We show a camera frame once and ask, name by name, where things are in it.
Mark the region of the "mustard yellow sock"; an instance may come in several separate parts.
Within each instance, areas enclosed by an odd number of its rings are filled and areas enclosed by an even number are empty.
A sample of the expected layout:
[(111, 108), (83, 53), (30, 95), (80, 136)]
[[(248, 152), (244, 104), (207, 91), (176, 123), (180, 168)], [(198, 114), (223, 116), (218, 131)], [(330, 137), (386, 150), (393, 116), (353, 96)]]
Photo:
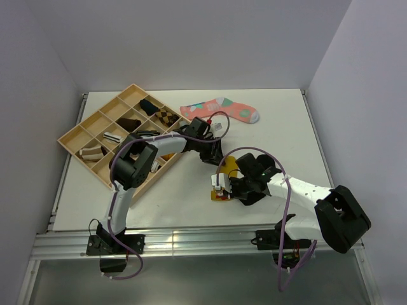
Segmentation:
[[(228, 156), (226, 158), (226, 160), (224, 161), (223, 165), (221, 166), (219, 173), (227, 173), (229, 176), (229, 179), (237, 178), (239, 169), (236, 164), (236, 158), (233, 156)], [(212, 188), (212, 191), (210, 193), (210, 199), (212, 201), (229, 201), (229, 200), (232, 200), (231, 192), (229, 193), (225, 190), (216, 191), (216, 190), (213, 190), (213, 188)]]

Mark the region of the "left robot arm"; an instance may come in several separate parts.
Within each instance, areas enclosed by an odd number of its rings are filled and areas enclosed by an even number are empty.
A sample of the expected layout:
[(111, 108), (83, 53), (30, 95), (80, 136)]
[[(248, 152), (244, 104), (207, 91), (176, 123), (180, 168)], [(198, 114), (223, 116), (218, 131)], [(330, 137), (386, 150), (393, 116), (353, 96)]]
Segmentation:
[(153, 163), (164, 155), (189, 151), (196, 151), (204, 163), (223, 163), (221, 139), (213, 136), (210, 124), (200, 118), (163, 135), (142, 137), (132, 133), (124, 140), (109, 164), (113, 195), (96, 230), (104, 250), (110, 254), (122, 250), (133, 195), (146, 181)]

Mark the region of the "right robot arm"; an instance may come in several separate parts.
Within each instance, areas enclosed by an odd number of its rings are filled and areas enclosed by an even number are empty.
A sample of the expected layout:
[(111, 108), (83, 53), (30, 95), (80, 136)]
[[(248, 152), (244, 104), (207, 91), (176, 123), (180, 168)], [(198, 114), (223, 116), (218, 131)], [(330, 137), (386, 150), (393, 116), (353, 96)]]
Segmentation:
[(290, 247), (296, 240), (322, 240), (345, 254), (371, 228), (369, 217), (345, 186), (316, 186), (285, 175), (266, 154), (247, 153), (236, 164), (241, 177), (222, 176), (231, 198), (250, 206), (267, 196), (278, 197), (313, 214), (288, 214), (275, 225), (275, 241), (281, 247)]

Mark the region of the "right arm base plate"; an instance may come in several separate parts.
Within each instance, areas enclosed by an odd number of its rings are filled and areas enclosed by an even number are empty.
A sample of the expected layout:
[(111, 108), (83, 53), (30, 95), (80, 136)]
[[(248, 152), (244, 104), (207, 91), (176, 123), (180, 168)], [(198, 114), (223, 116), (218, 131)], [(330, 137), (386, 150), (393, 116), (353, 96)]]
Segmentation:
[[(278, 250), (280, 248), (280, 231), (276, 229), (257, 230), (251, 244), (258, 250)], [(306, 249), (312, 242), (307, 239), (292, 240), (284, 234), (283, 249)]]

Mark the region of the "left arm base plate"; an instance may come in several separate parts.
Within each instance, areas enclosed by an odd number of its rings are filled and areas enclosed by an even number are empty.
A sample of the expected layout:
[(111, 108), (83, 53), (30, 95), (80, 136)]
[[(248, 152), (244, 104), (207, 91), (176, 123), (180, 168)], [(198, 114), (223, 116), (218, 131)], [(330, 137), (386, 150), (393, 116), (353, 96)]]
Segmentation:
[[(138, 254), (142, 254), (144, 251), (144, 235), (133, 234), (119, 236), (118, 239), (131, 248)], [(105, 239), (100, 236), (91, 235), (88, 239), (88, 245), (86, 247), (86, 255), (124, 255), (130, 251), (123, 245), (120, 245), (112, 236), (108, 235)]]

